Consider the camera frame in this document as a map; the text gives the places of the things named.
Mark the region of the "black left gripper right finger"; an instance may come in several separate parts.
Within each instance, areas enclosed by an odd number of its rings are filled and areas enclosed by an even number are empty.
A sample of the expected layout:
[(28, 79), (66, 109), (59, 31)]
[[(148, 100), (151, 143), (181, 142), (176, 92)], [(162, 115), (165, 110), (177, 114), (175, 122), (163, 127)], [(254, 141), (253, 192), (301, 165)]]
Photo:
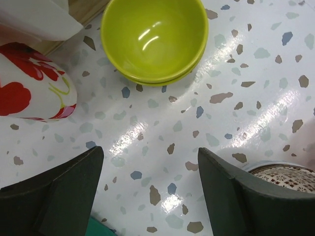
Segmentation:
[(204, 147), (198, 165), (215, 236), (315, 234), (314, 194), (262, 180)]

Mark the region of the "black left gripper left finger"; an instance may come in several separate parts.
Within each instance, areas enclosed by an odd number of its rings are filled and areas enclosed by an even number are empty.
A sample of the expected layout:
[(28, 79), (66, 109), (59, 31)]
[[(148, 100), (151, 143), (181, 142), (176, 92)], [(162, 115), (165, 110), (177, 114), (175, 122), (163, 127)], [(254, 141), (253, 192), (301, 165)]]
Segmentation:
[(93, 147), (43, 173), (1, 188), (2, 236), (83, 236), (104, 153)]

